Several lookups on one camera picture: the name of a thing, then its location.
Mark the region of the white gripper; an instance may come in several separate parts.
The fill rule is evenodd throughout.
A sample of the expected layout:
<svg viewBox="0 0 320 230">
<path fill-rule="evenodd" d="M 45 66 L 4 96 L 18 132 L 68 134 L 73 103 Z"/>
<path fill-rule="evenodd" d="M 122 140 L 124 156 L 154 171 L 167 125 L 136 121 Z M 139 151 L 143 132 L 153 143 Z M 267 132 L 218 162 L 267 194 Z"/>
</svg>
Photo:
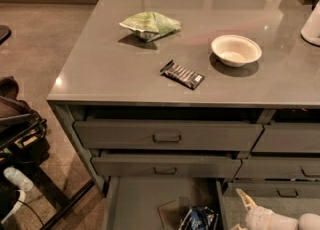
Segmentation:
<svg viewBox="0 0 320 230">
<path fill-rule="evenodd" d="M 255 201 L 240 188 L 237 188 L 236 192 L 248 211 L 245 219 L 247 228 L 237 224 L 230 230 L 298 230 L 297 219 L 279 215 L 270 209 L 257 206 Z"/>
</svg>

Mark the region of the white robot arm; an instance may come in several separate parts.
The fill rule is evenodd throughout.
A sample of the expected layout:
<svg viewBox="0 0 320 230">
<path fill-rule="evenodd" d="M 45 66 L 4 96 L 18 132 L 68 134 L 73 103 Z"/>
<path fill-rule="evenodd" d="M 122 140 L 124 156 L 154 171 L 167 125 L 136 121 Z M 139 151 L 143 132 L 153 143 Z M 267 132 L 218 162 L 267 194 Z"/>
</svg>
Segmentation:
<svg viewBox="0 0 320 230">
<path fill-rule="evenodd" d="M 320 45 L 320 2 L 318 2 L 301 30 L 301 36 L 313 45 Z M 276 214 L 270 209 L 258 206 L 244 191 L 237 188 L 247 210 L 246 227 L 239 224 L 230 230 L 320 230 L 320 216 L 305 213 L 298 219 Z"/>
</svg>

